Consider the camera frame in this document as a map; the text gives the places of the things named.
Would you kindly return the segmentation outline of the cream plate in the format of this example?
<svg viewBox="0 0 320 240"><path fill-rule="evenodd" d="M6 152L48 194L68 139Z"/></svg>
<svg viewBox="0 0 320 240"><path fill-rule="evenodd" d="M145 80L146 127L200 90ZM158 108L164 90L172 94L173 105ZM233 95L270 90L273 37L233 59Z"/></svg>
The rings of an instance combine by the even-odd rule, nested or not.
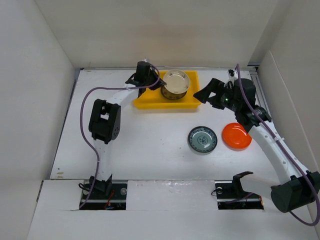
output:
<svg viewBox="0 0 320 240"><path fill-rule="evenodd" d="M166 90L173 94L186 93L191 83L189 76L184 71L178 69L167 71L162 80L165 82L164 87Z"/></svg>

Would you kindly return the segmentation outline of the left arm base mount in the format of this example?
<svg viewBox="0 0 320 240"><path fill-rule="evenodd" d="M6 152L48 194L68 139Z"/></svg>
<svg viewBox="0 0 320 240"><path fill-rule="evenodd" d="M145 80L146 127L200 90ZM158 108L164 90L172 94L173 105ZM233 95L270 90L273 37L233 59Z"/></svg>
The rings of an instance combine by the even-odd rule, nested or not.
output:
<svg viewBox="0 0 320 240"><path fill-rule="evenodd" d="M127 205L127 182L116 182L112 184L109 195L92 191L89 199L86 198L89 194L88 183L81 187L81 199L79 203L80 210L106 210L106 211L124 211Z"/></svg>

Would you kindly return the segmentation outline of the yellow patterned plate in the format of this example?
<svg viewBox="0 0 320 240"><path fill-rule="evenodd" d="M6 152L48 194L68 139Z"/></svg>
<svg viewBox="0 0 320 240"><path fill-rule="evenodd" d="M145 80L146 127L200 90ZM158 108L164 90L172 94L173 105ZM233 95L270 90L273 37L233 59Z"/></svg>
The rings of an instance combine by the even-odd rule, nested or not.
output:
<svg viewBox="0 0 320 240"><path fill-rule="evenodd" d="M160 88L160 92L161 92L161 95L167 99L167 100L170 100L170 101L177 101L177 100L180 100L182 99L188 91L185 91L183 93L172 93L170 91L168 91L164 86L162 86Z"/></svg>

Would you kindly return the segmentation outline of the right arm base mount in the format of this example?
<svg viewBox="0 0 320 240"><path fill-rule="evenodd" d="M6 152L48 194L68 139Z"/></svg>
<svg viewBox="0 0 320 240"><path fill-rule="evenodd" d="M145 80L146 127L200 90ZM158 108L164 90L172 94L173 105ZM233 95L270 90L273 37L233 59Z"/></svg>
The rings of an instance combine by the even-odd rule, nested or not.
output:
<svg viewBox="0 0 320 240"><path fill-rule="evenodd" d="M236 189L231 181L215 182L211 195L216 198L219 210L264 210L261 196Z"/></svg>

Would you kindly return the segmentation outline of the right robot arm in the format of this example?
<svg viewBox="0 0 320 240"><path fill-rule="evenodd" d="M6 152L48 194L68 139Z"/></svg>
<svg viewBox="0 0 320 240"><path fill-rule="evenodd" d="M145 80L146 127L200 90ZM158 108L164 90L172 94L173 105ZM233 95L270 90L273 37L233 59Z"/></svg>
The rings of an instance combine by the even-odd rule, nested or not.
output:
<svg viewBox="0 0 320 240"><path fill-rule="evenodd" d="M278 183L267 185L267 195L282 213L291 212L315 202L320 204L319 172L310 172L300 163L280 137L271 116L256 104L256 87L246 78L224 83L212 78L193 97L216 109L234 112L236 121L255 140L272 164Z"/></svg>

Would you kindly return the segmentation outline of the yellow plastic bin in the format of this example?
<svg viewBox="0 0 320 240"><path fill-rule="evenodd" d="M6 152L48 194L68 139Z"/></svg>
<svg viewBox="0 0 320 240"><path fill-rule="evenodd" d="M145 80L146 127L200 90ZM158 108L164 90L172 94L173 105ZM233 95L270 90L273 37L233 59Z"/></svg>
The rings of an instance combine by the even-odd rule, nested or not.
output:
<svg viewBox="0 0 320 240"><path fill-rule="evenodd" d="M160 78L163 79L165 73L168 71L161 71ZM186 95L182 99L165 99L161 94L160 87L156 90L147 89L139 98L133 101L133 105L140 110L197 108L201 103L193 97L193 94L200 90L198 73L194 70L186 70L183 72L188 75L190 79L190 86Z"/></svg>

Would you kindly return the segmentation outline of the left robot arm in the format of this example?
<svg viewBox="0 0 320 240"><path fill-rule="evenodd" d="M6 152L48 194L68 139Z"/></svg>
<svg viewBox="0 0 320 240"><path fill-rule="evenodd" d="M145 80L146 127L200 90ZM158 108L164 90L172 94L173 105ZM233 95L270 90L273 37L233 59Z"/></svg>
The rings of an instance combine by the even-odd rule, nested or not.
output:
<svg viewBox="0 0 320 240"><path fill-rule="evenodd" d="M95 87L86 93L80 108L80 132L84 141L97 157L95 173L89 179L88 192L107 198L112 191L112 167L109 154L112 142L118 137L121 128L121 112L129 103L138 99L146 89L156 90L164 85L158 69L147 61L139 61L133 73L123 87ZM85 137L83 113L87 98L97 90L115 91L105 99L96 99L93 103L88 123L93 144Z"/></svg>

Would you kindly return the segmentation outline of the blue white patterned plate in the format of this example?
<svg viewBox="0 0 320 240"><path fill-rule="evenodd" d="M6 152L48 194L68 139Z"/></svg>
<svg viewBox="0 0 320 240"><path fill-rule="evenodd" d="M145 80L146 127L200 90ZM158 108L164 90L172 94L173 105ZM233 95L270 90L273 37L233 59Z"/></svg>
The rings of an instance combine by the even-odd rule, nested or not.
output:
<svg viewBox="0 0 320 240"><path fill-rule="evenodd" d="M191 151L197 155L208 155L218 145L216 133L209 127L194 127L187 136L187 143Z"/></svg>

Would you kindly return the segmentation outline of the orange plate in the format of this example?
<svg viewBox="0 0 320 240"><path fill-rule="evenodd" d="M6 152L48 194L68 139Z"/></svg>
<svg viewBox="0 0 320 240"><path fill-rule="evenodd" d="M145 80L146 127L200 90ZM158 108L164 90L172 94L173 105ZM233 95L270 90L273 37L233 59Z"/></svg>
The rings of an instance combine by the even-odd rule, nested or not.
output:
<svg viewBox="0 0 320 240"><path fill-rule="evenodd" d="M223 142L233 150L244 150L252 143L252 137L237 122L227 124L221 135Z"/></svg>

